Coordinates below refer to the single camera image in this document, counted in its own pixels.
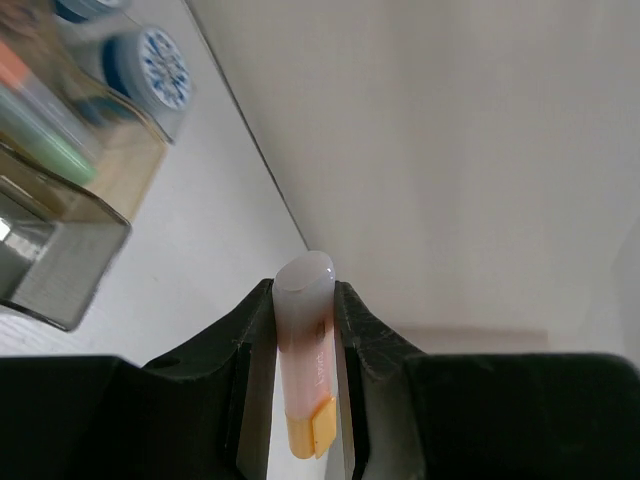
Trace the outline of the orange cap grey highlighter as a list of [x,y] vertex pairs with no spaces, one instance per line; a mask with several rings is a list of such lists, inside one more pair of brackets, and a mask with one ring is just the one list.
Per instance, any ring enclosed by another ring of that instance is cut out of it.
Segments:
[[71,109],[4,42],[1,42],[1,83],[22,99],[56,134],[90,159],[100,142]]

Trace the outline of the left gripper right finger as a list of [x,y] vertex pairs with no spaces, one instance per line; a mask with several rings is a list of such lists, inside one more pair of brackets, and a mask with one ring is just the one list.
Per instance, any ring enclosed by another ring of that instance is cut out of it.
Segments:
[[635,479],[639,372],[604,353],[432,355],[335,288],[350,479]]

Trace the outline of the orange pink highlighter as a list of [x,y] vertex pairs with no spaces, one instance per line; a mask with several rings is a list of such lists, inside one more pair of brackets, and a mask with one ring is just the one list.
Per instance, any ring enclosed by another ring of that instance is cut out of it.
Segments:
[[308,251],[276,275],[272,298],[289,447],[299,459],[319,459],[336,438],[334,395],[335,269]]

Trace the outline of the blue slime jar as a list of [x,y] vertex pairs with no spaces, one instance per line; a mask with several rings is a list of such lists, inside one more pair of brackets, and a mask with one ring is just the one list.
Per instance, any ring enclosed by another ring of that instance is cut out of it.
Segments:
[[191,75],[174,39],[143,25],[110,36],[103,45],[106,83],[149,114],[183,112],[192,96]]
[[55,0],[56,15],[68,22],[80,24],[126,11],[131,0]]

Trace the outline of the green cap highlighter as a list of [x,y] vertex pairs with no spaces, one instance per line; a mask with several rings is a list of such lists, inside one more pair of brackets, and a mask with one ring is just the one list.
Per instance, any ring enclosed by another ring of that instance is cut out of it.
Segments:
[[96,176],[94,166],[8,87],[1,87],[1,133],[43,167],[78,185]]

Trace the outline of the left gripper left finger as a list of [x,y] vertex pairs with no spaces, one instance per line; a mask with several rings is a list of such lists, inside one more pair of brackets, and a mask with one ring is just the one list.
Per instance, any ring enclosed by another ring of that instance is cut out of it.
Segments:
[[5,479],[263,479],[275,378],[272,283],[144,366],[1,362]]

